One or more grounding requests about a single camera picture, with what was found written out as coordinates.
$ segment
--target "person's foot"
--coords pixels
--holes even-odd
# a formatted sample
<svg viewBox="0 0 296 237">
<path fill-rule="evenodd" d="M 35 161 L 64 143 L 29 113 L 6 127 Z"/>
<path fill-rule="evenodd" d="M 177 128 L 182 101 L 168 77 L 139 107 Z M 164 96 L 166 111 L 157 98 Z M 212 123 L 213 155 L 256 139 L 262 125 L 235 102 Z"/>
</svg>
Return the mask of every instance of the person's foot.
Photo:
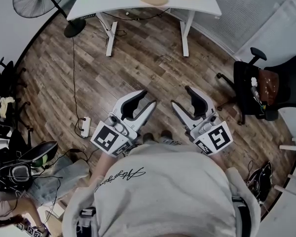
<svg viewBox="0 0 296 237">
<path fill-rule="evenodd" d="M 161 132 L 161 137 L 164 137 L 164 138 L 167 138 L 167 139 L 173 140 L 172 132 L 170 132 L 169 130 L 164 130 L 164 131 L 162 131 L 162 132 Z"/>
<path fill-rule="evenodd" d="M 151 132 L 145 133 L 143 135 L 143 143 L 147 142 L 147 141 L 155 141 L 153 134 Z"/>
</svg>

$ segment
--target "chair backrest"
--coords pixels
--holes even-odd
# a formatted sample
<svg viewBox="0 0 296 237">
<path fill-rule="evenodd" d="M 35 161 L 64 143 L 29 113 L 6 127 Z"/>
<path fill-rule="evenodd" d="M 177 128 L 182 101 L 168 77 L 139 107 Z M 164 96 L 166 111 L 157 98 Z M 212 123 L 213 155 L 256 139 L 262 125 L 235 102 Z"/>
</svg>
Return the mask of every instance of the chair backrest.
<svg viewBox="0 0 296 237">
<path fill-rule="evenodd" d="M 277 73 L 280 80 L 275 103 L 270 108 L 296 107 L 296 56 L 281 65 L 264 69 Z"/>
</svg>

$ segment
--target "white t-shirt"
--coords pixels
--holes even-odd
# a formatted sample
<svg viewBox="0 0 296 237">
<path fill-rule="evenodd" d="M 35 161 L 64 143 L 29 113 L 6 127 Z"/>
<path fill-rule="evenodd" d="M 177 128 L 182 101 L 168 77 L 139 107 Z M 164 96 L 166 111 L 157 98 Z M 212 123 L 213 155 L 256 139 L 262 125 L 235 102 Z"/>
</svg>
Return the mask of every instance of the white t-shirt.
<svg viewBox="0 0 296 237">
<path fill-rule="evenodd" d="M 94 193 L 99 237 L 233 237 L 229 181 L 189 146 L 142 145 Z"/>
</svg>

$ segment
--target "person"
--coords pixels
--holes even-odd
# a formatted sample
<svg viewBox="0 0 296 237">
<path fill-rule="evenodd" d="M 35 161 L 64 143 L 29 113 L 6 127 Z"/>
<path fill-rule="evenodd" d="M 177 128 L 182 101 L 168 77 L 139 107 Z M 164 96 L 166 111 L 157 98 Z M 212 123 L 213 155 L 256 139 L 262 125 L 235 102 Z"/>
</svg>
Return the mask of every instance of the person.
<svg viewBox="0 0 296 237">
<path fill-rule="evenodd" d="M 63 218 L 64 237 L 234 237 L 242 230 L 234 198 L 250 210 L 249 235 L 257 234 L 260 207 L 238 171 L 220 153 L 206 156 L 181 145 L 169 131 L 117 161 L 102 153 L 88 188 L 78 189 Z M 91 228 L 81 212 L 90 213 Z"/>
<path fill-rule="evenodd" d="M 89 165 L 86 161 L 79 159 L 73 163 L 69 157 L 62 155 L 51 168 L 38 174 L 39 177 L 33 177 L 32 185 L 21 197 L 15 193 L 0 191 L 0 226 L 17 224 L 20 215 L 29 213 L 36 228 L 43 236 L 47 235 L 48 230 L 41 221 L 37 208 L 64 196 L 80 178 L 88 174 Z"/>
</svg>

